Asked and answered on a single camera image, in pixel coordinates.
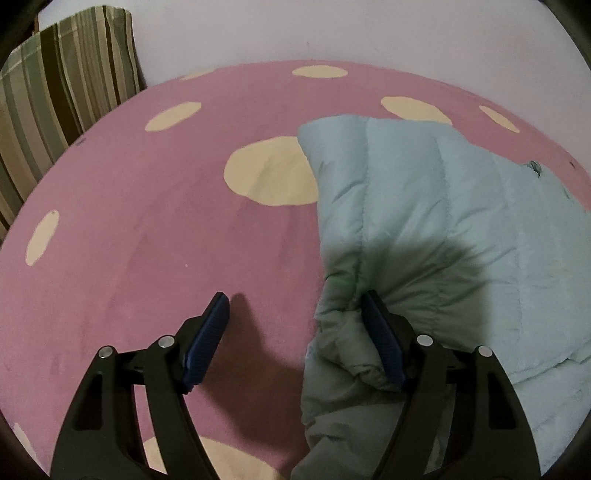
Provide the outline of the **pink spotted bed blanket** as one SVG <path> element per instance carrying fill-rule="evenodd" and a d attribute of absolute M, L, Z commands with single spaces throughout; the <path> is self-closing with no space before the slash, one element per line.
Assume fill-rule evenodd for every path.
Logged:
<path fill-rule="evenodd" d="M 97 351 L 147 348 L 228 296 L 184 397 L 223 479 L 295 479 L 325 282 L 318 182 L 297 140 L 352 115 L 436 122 L 547 167 L 590 211 L 562 147 L 458 87 L 355 63 L 247 64 L 148 88 L 101 119 L 26 201 L 1 249 L 1 427 L 42 472 Z"/>

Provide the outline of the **light green puffer jacket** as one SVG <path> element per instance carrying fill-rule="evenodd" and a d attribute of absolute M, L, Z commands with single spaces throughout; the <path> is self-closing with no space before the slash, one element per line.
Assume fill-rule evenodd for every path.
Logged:
<path fill-rule="evenodd" d="M 447 347 L 489 346 L 548 470 L 590 408 L 590 211 L 536 162 L 436 122 L 322 118 L 297 140 L 318 182 L 325 282 L 305 356 L 310 452 L 295 479 L 367 479 L 403 408 L 360 296 Z"/>

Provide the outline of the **striped green brown pillow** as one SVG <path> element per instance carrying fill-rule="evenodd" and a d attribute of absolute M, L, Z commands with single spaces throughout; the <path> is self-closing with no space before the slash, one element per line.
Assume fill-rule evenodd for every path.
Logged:
<path fill-rule="evenodd" d="M 132 15 L 92 6 L 33 35 L 1 69 L 1 231 L 59 157 L 146 87 Z"/>

